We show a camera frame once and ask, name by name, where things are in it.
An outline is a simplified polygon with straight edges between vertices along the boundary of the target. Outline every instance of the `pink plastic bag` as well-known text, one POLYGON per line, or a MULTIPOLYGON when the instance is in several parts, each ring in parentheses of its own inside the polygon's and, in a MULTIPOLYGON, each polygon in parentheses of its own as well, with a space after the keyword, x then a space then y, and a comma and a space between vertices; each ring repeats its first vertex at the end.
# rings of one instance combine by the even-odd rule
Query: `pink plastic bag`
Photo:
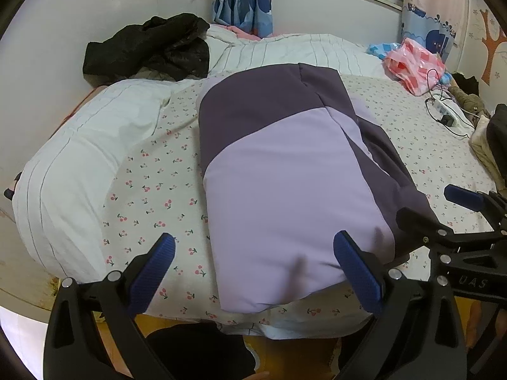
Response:
POLYGON ((400 48, 389 52, 384 63, 414 96, 427 92, 428 83, 433 88, 445 73, 442 60, 410 38, 406 38, 400 48))

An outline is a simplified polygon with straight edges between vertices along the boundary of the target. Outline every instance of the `power cord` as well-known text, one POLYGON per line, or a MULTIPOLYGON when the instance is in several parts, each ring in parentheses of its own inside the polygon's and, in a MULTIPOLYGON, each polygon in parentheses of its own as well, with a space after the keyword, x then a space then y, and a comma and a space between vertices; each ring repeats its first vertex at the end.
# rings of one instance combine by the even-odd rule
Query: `power cord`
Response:
MULTIPOLYGON (((449 127, 447 127, 447 126, 446 126, 446 125, 442 122, 442 120, 438 120, 438 119, 436 119, 436 118, 435 118, 435 117, 433 117, 433 115, 430 113, 430 111, 429 111, 429 107, 428 107, 428 102, 429 102, 429 101, 433 101, 433 102, 435 102, 435 100, 440 100, 440 101, 443 101, 443 100, 452 100, 452 98, 450 98, 450 97, 445 97, 445 96, 444 96, 444 86, 443 86, 443 84, 440 82, 440 75, 439 75, 439 72, 438 72, 438 70, 437 70, 437 69, 432 68, 432 69, 428 70, 428 73, 427 73, 426 77, 427 77, 428 91, 429 91, 429 95, 430 95, 431 97, 427 98, 427 99, 424 101, 424 104, 425 104, 425 106, 426 106, 426 111, 428 112, 429 116, 430 116, 433 120, 435 120, 437 123, 439 123, 439 124, 443 125, 443 126, 444 126, 444 127, 445 127, 448 131, 450 131, 450 132, 451 132, 452 134, 454 134, 456 137, 468 137, 468 138, 470 138, 468 134, 464 134, 464 135, 462 135, 462 134, 458 134, 458 133, 453 132, 453 131, 449 128, 449 127), (431 89, 431 88, 430 88, 430 86, 429 86, 429 73, 430 73, 430 72, 432 72, 432 71, 434 71, 434 72, 435 72, 435 74, 436 74, 436 75, 437 75, 437 77, 438 77, 438 83, 437 83, 437 86, 440 86, 440 98, 435 98, 435 97, 433 96, 432 89, 431 89)), ((452 110, 452 111, 454 112, 454 114, 456 115, 456 117, 458 117, 458 118, 459 118, 459 119, 460 119, 463 123, 465 123, 466 125, 468 125, 469 127, 471 127, 471 128, 473 128, 473 129, 474 129, 473 125, 472 125, 472 124, 470 124, 470 122, 468 122, 468 123, 467 123, 467 122, 466 122, 466 121, 464 121, 464 120, 463 120, 463 119, 459 116, 459 114, 457 114, 454 110, 452 110)))

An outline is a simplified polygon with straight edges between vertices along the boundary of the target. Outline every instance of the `black jacket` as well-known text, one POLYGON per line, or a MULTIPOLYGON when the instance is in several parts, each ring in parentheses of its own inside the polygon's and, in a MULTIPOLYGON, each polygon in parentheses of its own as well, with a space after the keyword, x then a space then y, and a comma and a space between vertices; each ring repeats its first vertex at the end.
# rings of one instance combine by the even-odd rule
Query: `black jacket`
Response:
POLYGON ((83 73, 105 76, 106 83, 128 78, 141 67, 169 74, 176 81, 190 74, 205 78, 209 48, 199 36, 207 29, 205 20, 189 13, 127 26, 103 43, 88 44, 83 73))
POLYGON ((498 104, 486 127, 486 140, 502 178, 507 182, 507 106, 498 104))

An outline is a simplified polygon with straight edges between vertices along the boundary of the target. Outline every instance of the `pillowcase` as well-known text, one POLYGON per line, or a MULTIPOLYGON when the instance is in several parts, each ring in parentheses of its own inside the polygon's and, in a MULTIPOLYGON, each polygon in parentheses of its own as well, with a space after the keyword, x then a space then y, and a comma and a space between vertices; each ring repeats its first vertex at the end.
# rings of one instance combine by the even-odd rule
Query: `pillowcase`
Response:
POLYGON ((14 194, 30 255, 59 277, 103 279, 102 209, 128 153, 153 134, 160 107, 181 83, 125 80, 91 100, 27 163, 14 194))
POLYGON ((220 57, 229 47, 229 44, 209 35, 204 37, 203 40, 206 41, 209 47, 209 70, 211 71, 216 66, 216 63, 219 62, 220 57))

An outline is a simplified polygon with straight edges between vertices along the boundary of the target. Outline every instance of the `hand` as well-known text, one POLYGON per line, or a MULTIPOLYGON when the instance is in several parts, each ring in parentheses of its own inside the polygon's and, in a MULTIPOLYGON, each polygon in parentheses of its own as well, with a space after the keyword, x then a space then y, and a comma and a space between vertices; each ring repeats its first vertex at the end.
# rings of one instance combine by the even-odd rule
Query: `hand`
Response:
POLYGON ((251 376, 248 376, 247 378, 244 378, 243 380, 265 380, 269 377, 268 371, 263 371, 262 373, 252 374, 251 376))

